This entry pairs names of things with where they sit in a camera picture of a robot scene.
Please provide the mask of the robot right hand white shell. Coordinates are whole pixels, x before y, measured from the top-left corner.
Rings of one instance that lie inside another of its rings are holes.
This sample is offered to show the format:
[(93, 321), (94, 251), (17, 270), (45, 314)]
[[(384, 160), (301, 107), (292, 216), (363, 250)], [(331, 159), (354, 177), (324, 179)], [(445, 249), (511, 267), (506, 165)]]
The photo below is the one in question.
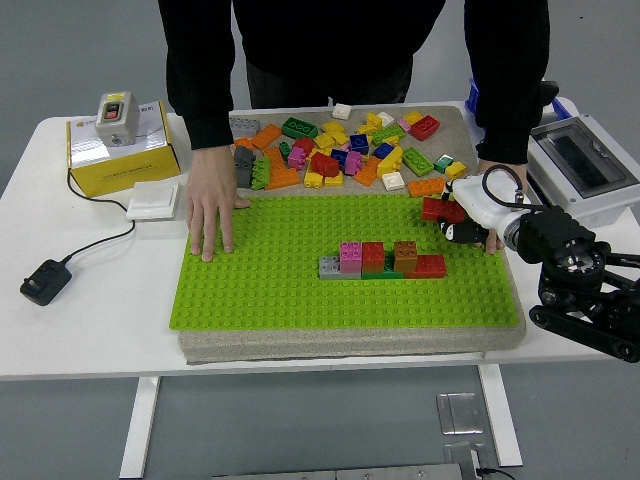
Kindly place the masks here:
[(453, 180), (445, 189), (466, 212), (469, 219), (460, 223), (439, 218), (440, 229), (452, 242), (484, 242), (488, 230), (495, 230), (507, 248), (517, 249), (520, 217), (530, 204), (520, 181), (504, 171), (487, 170), (482, 175)]

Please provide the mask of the person's right hand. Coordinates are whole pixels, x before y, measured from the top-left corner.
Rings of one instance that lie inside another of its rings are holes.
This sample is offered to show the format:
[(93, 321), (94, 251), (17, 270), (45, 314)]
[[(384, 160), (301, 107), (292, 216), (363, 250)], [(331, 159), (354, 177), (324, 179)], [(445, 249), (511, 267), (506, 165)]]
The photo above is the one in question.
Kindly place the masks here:
[(198, 255), (204, 262), (212, 261), (218, 232), (221, 232), (223, 251), (231, 253), (233, 212), (249, 205), (250, 202), (237, 193), (236, 167), (230, 146), (193, 152), (186, 184), (186, 221), (192, 255)]

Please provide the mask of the person's left hand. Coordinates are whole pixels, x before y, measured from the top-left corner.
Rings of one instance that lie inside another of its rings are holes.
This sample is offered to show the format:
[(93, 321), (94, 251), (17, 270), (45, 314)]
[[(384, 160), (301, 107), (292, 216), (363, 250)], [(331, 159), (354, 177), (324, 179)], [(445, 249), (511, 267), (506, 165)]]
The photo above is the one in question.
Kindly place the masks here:
[[(500, 162), (494, 162), (490, 160), (479, 159), (477, 164), (477, 173), (484, 174), (487, 170), (492, 169), (494, 171), (504, 171), (506, 174), (509, 174), (513, 181), (515, 181), (515, 177), (519, 178), (519, 181), (522, 185), (522, 190), (524, 192), (527, 191), (528, 183), (527, 183), (527, 166), (525, 164), (517, 164), (517, 165), (508, 165)], [(504, 249), (504, 243), (499, 238), (498, 234), (495, 230), (490, 230), (486, 241), (484, 243), (485, 251), (489, 254), (495, 254), (497, 250)]]

